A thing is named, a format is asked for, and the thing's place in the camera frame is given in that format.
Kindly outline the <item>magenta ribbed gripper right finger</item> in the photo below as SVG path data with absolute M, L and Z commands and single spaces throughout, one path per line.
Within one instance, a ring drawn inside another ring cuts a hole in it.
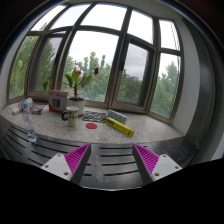
M 132 153 L 144 185 L 182 169 L 182 167 L 167 154 L 158 155 L 138 144 L 133 145 Z

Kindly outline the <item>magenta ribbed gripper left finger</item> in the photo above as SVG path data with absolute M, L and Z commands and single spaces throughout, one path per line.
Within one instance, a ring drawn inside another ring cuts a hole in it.
M 42 166 L 42 169 L 79 185 L 90 154 L 91 145 L 87 143 L 65 155 L 57 153 Z

